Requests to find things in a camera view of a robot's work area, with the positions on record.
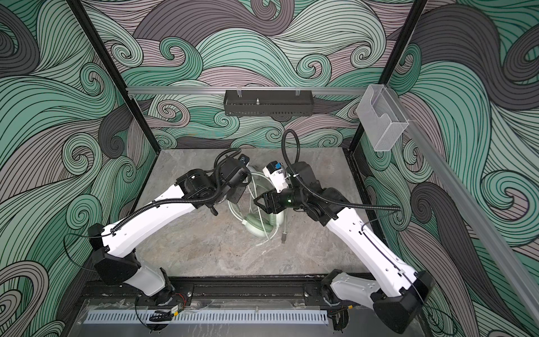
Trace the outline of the black perforated metal tray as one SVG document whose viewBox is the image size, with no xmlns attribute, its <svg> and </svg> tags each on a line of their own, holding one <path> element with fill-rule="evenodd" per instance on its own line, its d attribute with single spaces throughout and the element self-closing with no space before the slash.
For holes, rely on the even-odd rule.
<svg viewBox="0 0 539 337">
<path fill-rule="evenodd" d="M 232 117 L 289 117 L 310 116 L 314 111 L 311 91 L 226 91 L 223 105 L 227 116 Z"/>
</svg>

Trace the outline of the green over-ear headphones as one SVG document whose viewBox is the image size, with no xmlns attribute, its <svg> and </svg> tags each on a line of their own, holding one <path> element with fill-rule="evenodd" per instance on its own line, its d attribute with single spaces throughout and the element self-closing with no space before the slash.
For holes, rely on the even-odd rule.
<svg viewBox="0 0 539 337">
<path fill-rule="evenodd" d="M 232 215 L 251 234 L 270 240 L 276 235 L 280 227 L 285 224 L 285 213 L 281 212 L 275 215 L 268 215 L 253 203 L 253 200 L 257 196 L 262 195 L 264 192 L 269 192 L 274 186 L 262 172 L 256 171 L 252 167 L 249 167 L 249 169 L 251 171 L 251 182 L 247 186 L 248 196 L 250 197 L 248 213 L 243 214 L 237 204 L 229 201 L 227 201 L 227 206 Z"/>
</svg>

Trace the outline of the aluminium rail right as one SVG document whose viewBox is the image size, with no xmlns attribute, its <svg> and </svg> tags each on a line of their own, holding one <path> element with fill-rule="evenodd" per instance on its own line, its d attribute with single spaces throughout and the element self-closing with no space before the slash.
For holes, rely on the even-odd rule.
<svg viewBox="0 0 539 337">
<path fill-rule="evenodd" d="M 481 240 L 491 257 L 496 262 L 499 270 L 504 274 L 508 283 L 512 286 L 522 305 L 538 323 L 538 284 L 532 275 L 517 258 L 508 243 L 502 238 L 494 224 L 490 221 L 477 200 L 466 189 L 463 182 L 457 177 L 453 169 L 442 158 L 436 148 L 430 142 L 428 135 L 421 129 L 418 120 L 412 117 L 394 90 L 389 88 L 390 101 L 396 106 L 396 111 L 408 122 L 406 130 L 414 139 L 424 159 L 432 167 L 446 192 L 455 202 L 457 209 L 462 214 L 477 237 Z"/>
</svg>

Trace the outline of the clear plastic wall holder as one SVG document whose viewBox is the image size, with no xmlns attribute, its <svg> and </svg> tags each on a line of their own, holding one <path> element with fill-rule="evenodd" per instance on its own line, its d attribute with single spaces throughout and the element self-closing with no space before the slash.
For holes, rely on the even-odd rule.
<svg viewBox="0 0 539 337">
<path fill-rule="evenodd" d="M 399 96 L 384 84 L 367 87 L 356 113 L 375 152 L 389 152 L 409 125 Z"/>
</svg>

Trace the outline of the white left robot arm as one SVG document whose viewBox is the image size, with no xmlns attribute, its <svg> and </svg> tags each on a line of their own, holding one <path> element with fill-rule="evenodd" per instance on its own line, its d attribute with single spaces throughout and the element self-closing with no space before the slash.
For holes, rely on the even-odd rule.
<svg viewBox="0 0 539 337">
<path fill-rule="evenodd" d="M 91 259 L 101 280 L 106 285 L 135 287 L 158 305 L 168 303 L 175 289 L 166 271 L 138 258 L 137 246 L 173 220 L 202 206 L 217 215 L 215 204 L 238 202 L 251 180 L 249 162 L 249 157 L 242 154 L 216 160 L 212 171 L 188 171 L 162 195 L 126 218 L 108 226 L 91 226 Z"/>
</svg>

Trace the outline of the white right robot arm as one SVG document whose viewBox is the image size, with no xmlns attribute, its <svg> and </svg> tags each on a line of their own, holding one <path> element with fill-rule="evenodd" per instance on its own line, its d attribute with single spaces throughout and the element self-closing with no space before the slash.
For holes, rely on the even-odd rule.
<svg viewBox="0 0 539 337">
<path fill-rule="evenodd" d="M 349 301 L 370 308 L 397 334 L 403 334 L 426 304 L 435 279 L 417 271 L 399 258 L 363 222 L 358 213 L 339 199 L 326 202 L 301 188 L 271 190 L 254 199 L 267 214 L 301 209 L 312 220 L 341 239 L 368 268 L 372 279 L 333 272 L 326 278 L 331 299 Z"/>
</svg>

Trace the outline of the black corner frame post right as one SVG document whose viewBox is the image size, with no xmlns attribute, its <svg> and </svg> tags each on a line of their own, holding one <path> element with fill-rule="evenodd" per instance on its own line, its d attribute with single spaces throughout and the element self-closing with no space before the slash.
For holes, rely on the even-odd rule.
<svg viewBox="0 0 539 337">
<path fill-rule="evenodd" d="M 413 1 L 403 26 L 392 33 L 395 46 L 377 84 L 366 87 L 359 102 L 360 125 L 349 147 L 351 155 L 361 151 L 360 140 L 366 137 L 375 152 L 389 152 L 409 125 L 396 91 L 390 88 L 390 80 L 410 42 L 426 1 Z"/>
</svg>

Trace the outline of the black corner frame post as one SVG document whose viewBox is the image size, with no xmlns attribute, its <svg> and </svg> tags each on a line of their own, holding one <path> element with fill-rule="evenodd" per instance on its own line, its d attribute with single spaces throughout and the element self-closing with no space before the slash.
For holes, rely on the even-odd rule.
<svg viewBox="0 0 539 337">
<path fill-rule="evenodd" d="M 151 131 L 148 123 L 145 120 L 145 116 L 140 109 L 139 104 L 134 100 L 127 91 L 127 85 L 123 80 L 119 70 L 115 66 L 112 57 L 109 55 L 102 39 L 100 38 L 97 30 L 93 26 L 91 19 L 89 18 L 86 10 L 81 1 L 76 0 L 67 0 L 67 5 L 70 7 L 74 17 L 77 19 L 81 29 L 83 29 L 84 34 L 94 48 L 97 56 L 105 66 L 105 70 L 112 79 L 112 82 L 116 86 L 117 90 L 120 92 L 124 102 L 126 103 L 127 108 L 133 115 L 133 118 L 136 120 L 140 126 L 142 132 L 144 133 L 146 139 L 150 142 L 151 147 L 153 148 L 156 154 L 160 154 L 161 147 L 159 146 L 157 139 L 154 137 L 153 132 Z"/>
<path fill-rule="evenodd" d="M 409 125 L 396 91 L 390 88 L 390 80 L 410 42 L 426 1 L 413 1 L 403 26 L 392 33 L 395 46 L 377 84 L 366 87 L 359 102 L 360 125 L 349 147 L 351 155 L 361 151 L 360 140 L 366 137 L 375 152 L 389 152 Z"/>
</svg>

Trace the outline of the black corner frame post left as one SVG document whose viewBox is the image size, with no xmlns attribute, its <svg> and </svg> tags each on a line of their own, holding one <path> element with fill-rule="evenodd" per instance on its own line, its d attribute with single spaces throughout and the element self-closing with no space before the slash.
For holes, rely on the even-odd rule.
<svg viewBox="0 0 539 337">
<path fill-rule="evenodd" d="M 139 104 L 134 100 L 127 91 L 127 85 L 123 80 L 119 70 L 115 66 L 112 57 L 109 55 L 102 39 L 100 38 L 97 30 L 93 26 L 91 19 L 89 18 L 86 10 L 81 1 L 76 0 L 67 0 L 67 5 L 70 7 L 74 17 L 77 19 L 81 29 L 83 29 L 84 34 L 94 48 L 97 56 L 105 66 L 105 70 L 112 79 L 112 82 L 116 86 L 117 90 L 120 92 L 124 102 L 126 103 L 127 108 L 133 115 L 133 118 L 136 120 L 140 126 L 142 132 L 144 133 L 146 139 L 150 142 L 151 147 L 153 148 L 156 154 L 160 154 L 161 147 L 159 146 L 157 139 L 154 137 L 153 132 L 151 131 L 148 123 L 145 120 L 145 116 L 140 109 Z"/>
</svg>

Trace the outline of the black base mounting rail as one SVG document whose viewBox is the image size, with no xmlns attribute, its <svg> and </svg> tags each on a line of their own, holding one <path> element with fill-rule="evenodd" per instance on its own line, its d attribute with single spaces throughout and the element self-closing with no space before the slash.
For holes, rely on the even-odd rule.
<svg viewBox="0 0 539 337">
<path fill-rule="evenodd" d="M 128 284 L 106 285 L 87 282 L 81 297 L 96 300 L 137 300 L 142 306 L 193 306 L 203 300 L 291 300 L 308 306 L 325 306 L 330 278 L 338 271 L 314 275 L 263 275 L 232 277 L 172 277 L 173 287 L 164 300 L 147 296 Z"/>
</svg>

